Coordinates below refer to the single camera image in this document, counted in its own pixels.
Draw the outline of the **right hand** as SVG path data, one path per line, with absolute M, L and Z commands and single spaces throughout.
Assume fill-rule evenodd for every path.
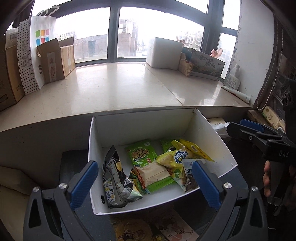
M 262 179 L 264 184 L 264 195 L 266 197 L 269 197 L 271 195 L 271 190 L 269 187 L 270 186 L 269 173 L 270 173 L 270 161 L 266 161 L 264 165 L 264 176 Z M 290 166 L 290 175 L 294 178 L 294 182 L 293 182 L 293 188 L 290 191 L 290 194 L 288 195 L 285 205 L 295 209 L 295 167 L 293 166 Z

